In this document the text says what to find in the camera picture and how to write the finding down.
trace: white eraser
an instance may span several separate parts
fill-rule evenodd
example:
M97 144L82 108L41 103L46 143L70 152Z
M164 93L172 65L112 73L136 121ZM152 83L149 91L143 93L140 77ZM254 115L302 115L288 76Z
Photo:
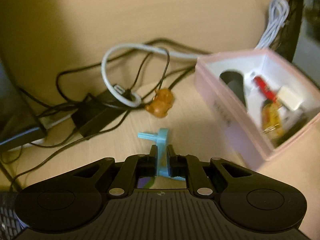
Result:
M278 100L291 111L296 111L303 103L303 98L292 92L286 86L280 88L277 94Z

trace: red object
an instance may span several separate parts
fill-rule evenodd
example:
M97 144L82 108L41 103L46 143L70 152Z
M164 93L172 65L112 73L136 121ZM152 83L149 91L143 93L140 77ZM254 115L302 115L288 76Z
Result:
M277 96L276 94L270 90L270 87L267 85L267 83L262 79L260 76L256 76L254 79L257 86L260 88L262 93L266 96L267 99L270 99L272 102L276 103Z

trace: blue plastic object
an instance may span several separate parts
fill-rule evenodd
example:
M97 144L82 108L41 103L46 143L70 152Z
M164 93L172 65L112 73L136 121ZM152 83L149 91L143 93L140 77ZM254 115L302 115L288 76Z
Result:
M166 148L167 148L167 138L169 129L160 128L158 133L138 133L138 137L146 140L154 141L158 147L158 158L157 158L157 175L167 177L170 179L185 180L182 177L171 178L168 174L167 168L167 158L166 158Z

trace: orange figurine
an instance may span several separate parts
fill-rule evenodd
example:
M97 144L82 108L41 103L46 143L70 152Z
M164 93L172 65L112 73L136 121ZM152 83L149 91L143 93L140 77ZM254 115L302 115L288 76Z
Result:
M168 110L172 107L173 94L171 90L167 88L156 89L156 95L154 96L150 105L146 105L146 109L149 113L153 114L157 118L164 118L168 114Z

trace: white cord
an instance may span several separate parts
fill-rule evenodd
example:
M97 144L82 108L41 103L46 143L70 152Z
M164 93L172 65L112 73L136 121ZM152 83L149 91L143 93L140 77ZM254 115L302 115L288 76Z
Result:
M269 4L268 26L256 49L268 48L275 40L281 27L289 15L290 7L286 0L271 0Z
M120 93L118 93L107 78L106 67L107 67L108 58L113 52L115 52L118 49L139 49L139 50L145 50L148 52L154 52L154 53L163 54L163 55L167 55L167 52L164 49L152 47L149 45L125 43L125 44L119 44L117 46L114 46L113 48L109 49L103 56L103 59L101 62L101 74L102 74L103 81L106 84L108 90L121 103L130 107L137 107L142 102L141 97L137 93L131 92L131 94L134 96L135 99L134 101L130 101L125 97L123 97ZM183 59L197 59L199 56L201 56L200 54L185 54L185 53L180 53L176 51L170 51L169 54L171 57L177 57L177 58L183 58Z

